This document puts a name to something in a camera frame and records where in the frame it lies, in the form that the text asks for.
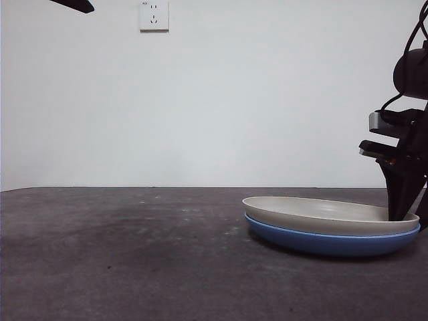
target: plate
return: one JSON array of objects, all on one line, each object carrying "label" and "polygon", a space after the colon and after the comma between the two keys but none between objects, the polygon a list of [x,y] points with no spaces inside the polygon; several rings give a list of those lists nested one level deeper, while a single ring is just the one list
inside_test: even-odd
[{"label": "plate", "polygon": [[414,230],[419,217],[388,221],[388,209],[297,197],[250,197],[245,212],[256,221],[308,233],[349,236],[391,235]]},{"label": "plate", "polygon": [[392,253],[417,236],[420,225],[400,234],[381,236],[340,236],[306,233],[271,226],[245,214],[251,228],[262,238],[280,246],[306,253],[336,257],[363,257]]}]

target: plate rim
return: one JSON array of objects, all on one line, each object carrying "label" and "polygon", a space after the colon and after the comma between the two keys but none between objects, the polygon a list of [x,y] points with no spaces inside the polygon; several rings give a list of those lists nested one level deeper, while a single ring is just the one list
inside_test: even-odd
[{"label": "plate rim", "polygon": [[389,239],[389,238],[402,237],[402,236],[407,236],[407,235],[417,233],[417,232],[419,232],[419,230],[421,228],[421,224],[418,223],[416,228],[414,228],[410,231],[407,231],[407,232],[403,232],[403,233],[385,234],[385,235],[334,235],[334,234],[321,234],[321,233],[297,231],[295,229],[285,229],[283,227],[278,227],[275,225],[270,225],[270,224],[260,222],[257,219],[250,217],[246,212],[244,212],[244,215],[245,215],[245,218],[250,222],[262,225],[262,226],[270,228],[270,229],[275,229],[277,231],[287,232],[287,233],[295,233],[295,234],[305,235],[305,236],[328,237],[328,238],[333,238],[333,239],[337,239],[337,238],[339,238],[339,239],[385,239],[385,238]]}]

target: black cable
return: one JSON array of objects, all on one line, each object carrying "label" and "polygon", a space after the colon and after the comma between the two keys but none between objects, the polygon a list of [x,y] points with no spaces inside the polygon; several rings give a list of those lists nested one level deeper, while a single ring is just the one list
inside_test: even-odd
[{"label": "black cable", "polygon": [[410,47],[412,46],[413,40],[415,40],[417,32],[423,26],[423,23],[428,16],[427,8],[428,8],[428,0],[426,0],[424,5],[422,6],[421,14],[419,15],[419,21],[417,22],[412,34],[410,35],[410,38],[407,41],[407,45],[406,45],[406,48],[404,50],[404,54],[403,54],[403,87],[401,88],[401,91],[398,95],[396,95],[395,97],[392,97],[390,100],[385,102],[381,108],[381,115],[380,116],[381,116],[382,120],[384,120],[385,122],[387,122],[387,121],[383,118],[383,111],[390,104],[392,104],[395,100],[398,100],[399,98],[403,97],[404,93],[406,92],[406,89],[407,89],[407,57],[409,55]]},{"label": "black cable", "polygon": [[421,30],[422,30],[423,35],[425,36],[425,38],[427,38],[427,40],[428,40],[428,32],[425,29],[425,25],[423,24],[423,19],[422,19],[423,18],[423,14],[425,13],[425,10],[427,9],[427,7],[428,7],[428,2],[425,2],[424,5],[423,5],[423,7],[422,7],[421,13],[419,14],[419,21],[422,21]]}]

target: white wall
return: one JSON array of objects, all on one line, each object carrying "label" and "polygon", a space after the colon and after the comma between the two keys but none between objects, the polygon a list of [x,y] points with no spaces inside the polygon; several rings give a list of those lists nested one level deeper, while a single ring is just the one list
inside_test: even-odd
[{"label": "white wall", "polygon": [[3,190],[385,185],[358,144],[422,0],[138,2],[1,2]]}]

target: dark table surface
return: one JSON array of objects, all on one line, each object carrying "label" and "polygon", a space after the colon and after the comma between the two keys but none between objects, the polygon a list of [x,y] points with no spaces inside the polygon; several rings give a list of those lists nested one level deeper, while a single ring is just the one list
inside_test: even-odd
[{"label": "dark table surface", "polygon": [[2,320],[428,320],[428,233],[382,257],[270,245],[241,200],[385,206],[384,189],[48,188],[1,194]]}]

